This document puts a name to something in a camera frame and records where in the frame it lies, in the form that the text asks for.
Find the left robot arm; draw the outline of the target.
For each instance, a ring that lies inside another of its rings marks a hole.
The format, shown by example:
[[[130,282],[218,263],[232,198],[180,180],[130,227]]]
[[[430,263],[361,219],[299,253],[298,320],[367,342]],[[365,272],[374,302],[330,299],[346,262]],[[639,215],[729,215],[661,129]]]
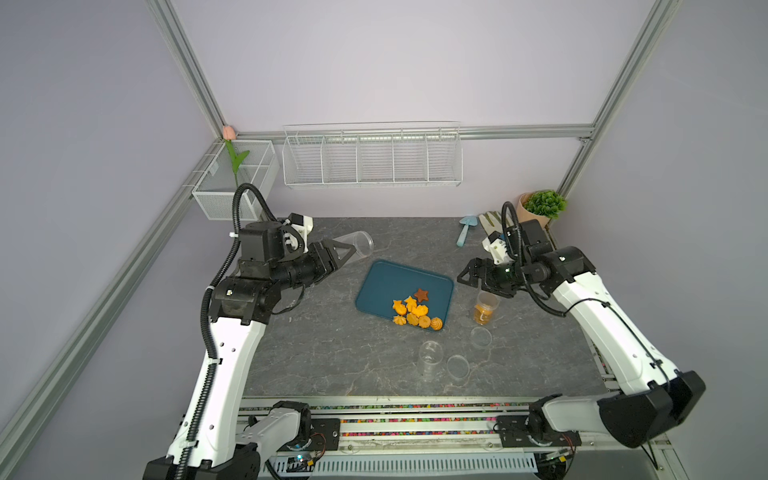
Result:
[[[245,382],[283,293],[322,282],[357,249],[333,239],[308,242],[309,218],[279,220],[250,183],[234,192],[232,220],[232,247],[201,302],[205,357],[194,392],[167,453],[146,465],[146,479],[255,479],[281,448],[313,437],[309,406],[289,400],[239,431]]]

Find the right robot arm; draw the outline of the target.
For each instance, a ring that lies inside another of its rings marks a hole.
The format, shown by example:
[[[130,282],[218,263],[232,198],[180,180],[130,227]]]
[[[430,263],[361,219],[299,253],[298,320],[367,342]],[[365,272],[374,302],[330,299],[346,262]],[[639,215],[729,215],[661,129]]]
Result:
[[[554,247],[538,221],[519,220],[511,202],[500,223],[488,257],[469,261],[458,282],[501,298],[524,291],[546,313],[575,319],[618,385],[615,393],[553,394],[532,403],[525,423],[531,441],[544,446],[561,432],[589,432],[637,448],[684,423],[706,391],[704,380],[647,339],[580,249]]]

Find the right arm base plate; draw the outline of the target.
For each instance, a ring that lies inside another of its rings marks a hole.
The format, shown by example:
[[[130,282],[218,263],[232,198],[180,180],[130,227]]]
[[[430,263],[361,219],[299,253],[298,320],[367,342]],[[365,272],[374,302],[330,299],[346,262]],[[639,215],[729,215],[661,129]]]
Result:
[[[504,448],[513,447],[579,447],[581,437],[577,432],[557,432],[527,414],[500,415],[492,428]]]

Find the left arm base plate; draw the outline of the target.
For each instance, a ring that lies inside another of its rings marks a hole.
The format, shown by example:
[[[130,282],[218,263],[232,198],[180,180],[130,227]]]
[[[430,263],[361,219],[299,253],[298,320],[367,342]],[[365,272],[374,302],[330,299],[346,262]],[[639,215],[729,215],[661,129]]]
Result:
[[[306,440],[289,442],[278,451],[337,451],[340,440],[341,420],[339,418],[312,419],[310,433]]]

